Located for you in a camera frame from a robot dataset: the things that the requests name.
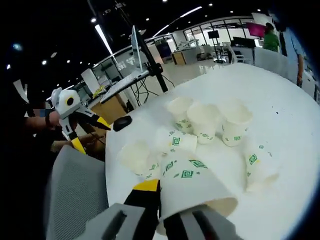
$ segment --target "pink screen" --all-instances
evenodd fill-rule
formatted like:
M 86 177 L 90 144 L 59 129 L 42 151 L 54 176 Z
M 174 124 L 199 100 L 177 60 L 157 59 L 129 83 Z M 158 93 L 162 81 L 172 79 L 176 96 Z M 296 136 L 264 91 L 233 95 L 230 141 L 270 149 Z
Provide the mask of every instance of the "pink screen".
M 252 23 L 252 22 L 247 22 L 246 26 L 247 26 L 251 36 L 256 36 L 256 37 L 261 37 L 261 38 L 263 38 L 265 36 L 266 26 Z

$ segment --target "ceiling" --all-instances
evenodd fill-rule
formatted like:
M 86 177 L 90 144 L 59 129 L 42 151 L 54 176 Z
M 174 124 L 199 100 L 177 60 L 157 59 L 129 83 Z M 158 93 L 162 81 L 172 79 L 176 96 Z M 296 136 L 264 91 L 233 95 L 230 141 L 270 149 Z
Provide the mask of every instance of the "ceiling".
M 112 51 L 128 46 L 131 29 L 114 11 L 104 13 L 111 1 L 91 2 L 101 12 L 98 21 L 104 21 Z M 177 28 L 182 30 L 210 19 L 249 16 L 257 9 L 266 12 L 266 8 L 257 3 L 238 2 L 231 5 L 210 0 L 188 3 L 185 0 L 122 2 L 126 5 L 123 9 L 131 22 L 138 29 L 146 30 L 143 34 L 145 39 L 151 38 L 164 26 L 199 6 L 202 6 L 200 10 L 178 19 L 160 34 L 174 32 Z M 96 23 L 91 23 L 94 15 L 87 0 L 10 0 L 6 3 L 6 9 L 10 10 L 12 21 L 4 27 L 5 80 L 13 82 L 21 79 L 28 84 L 28 95 L 33 95 L 37 100 L 49 97 L 57 84 L 66 88 L 78 83 L 85 69 L 109 55 L 95 30 Z

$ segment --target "white round table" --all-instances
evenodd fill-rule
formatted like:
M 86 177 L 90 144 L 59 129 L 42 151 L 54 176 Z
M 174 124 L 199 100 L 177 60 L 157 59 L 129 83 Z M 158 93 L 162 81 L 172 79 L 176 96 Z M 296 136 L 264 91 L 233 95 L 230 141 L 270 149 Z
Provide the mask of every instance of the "white round table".
M 228 65 L 181 84 L 131 112 L 133 121 L 126 128 L 108 132 L 105 179 L 109 205 L 123 203 L 141 181 L 117 162 L 118 152 L 141 139 L 153 147 L 156 129 L 172 126 L 165 104 L 178 96 L 204 104 L 238 98 L 253 112 L 248 134 L 263 143 L 281 165 L 271 187 L 246 193 L 244 160 L 237 147 L 227 147 L 218 137 L 214 144 L 198 144 L 196 154 L 237 196 L 238 206 L 228 219 L 240 237 L 288 237 L 303 219 L 319 182 L 320 107 L 289 80 L 248 64 Z M 156 233 L 154 239 L 166 237 Z

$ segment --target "black computer mouse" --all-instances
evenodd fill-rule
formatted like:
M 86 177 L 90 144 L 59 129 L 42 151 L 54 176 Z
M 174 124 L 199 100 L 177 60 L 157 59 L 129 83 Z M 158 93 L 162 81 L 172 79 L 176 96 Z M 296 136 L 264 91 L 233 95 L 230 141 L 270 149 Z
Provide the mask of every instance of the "black computer mouse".
M 132 117 L 131 116 L 123 116 L 118 118 L 117 120 L 114 121 L 113 123 L 113 130 L 118 132 L 121 129 L 125 128 L 132 122 Z

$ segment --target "floor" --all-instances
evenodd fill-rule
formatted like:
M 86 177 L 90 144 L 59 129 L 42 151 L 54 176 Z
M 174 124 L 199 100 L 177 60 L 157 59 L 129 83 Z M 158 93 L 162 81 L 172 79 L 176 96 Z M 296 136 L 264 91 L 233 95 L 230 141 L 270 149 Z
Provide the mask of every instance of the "floor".
M 166 83 L 166 86 L 168 89 L 173 89 L 174 86 L 183 84 L 191 79 L 194 79 L 200 75 L 206 74 L 208 70 L 216 69 L 216 68 L 223 68 L 224 66 L 228 65 L 228 63 L 215 63 L 212 59 L 204 60 L 204 61 L 198 61 L 197 63 L 191 64 L 191 65 L 175 65 L 173 62 L 169 62 L 167 64 L 163 64 L 163 73 L 164 81 Z M 134 92 L 137 91 L 137 87 L 139 88 L 141 86 L 142 82 L 139 82 L 137 86 L 133 85 L 132 89 Z M 145 80 L 145 86 L 147 87 L 148 91 L 151 91 L 157 95 L 163 94 L 162 89 L 160 87 L 160 84 L 158 82 L 158 79 L 155 76 L 149 76 Z M 141 105 L 145 102 L 147 94 L 144 93 L 146 90 L 142 86 L 139 89 L 139 102 Z M 133 92 L 130 88 L 126 92 L 121 92 L 120 96 L 126 103 L 128 98 L 126 97 L 126 94 L 131 95 L 131 97 L 134 99 Z M 150 93 L 148 96 L 148 100 L 157 97 L 155 94 Z

